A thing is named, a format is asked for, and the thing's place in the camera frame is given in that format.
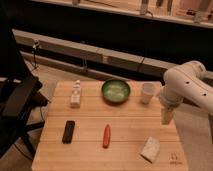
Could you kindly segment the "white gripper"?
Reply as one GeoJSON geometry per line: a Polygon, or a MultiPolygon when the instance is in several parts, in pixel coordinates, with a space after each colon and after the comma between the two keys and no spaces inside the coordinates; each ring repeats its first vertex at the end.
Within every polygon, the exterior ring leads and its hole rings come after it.
{"type": "Polygon", "coordinates": [[[161,109],[161,123],[168,125],[174,117],[174,111],[167,108],[176,108],[181,104],[181,96],[168,87],[160,89],[159,101],[165,108],[161,109]]]}

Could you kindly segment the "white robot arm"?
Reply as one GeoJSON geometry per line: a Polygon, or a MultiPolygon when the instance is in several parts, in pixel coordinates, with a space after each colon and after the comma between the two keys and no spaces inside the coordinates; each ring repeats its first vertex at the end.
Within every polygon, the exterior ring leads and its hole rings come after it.
{"type": "Polygon", "coordinates": [[[168,125],[174,117],[174,109],[186,98],[206,110],[213,117],[213,87],[202,79],[206,68],[199,61],[189,61],[168,69],[163,76],[165,85],[159,91],[162,105],[161,123],[168,125]]]}

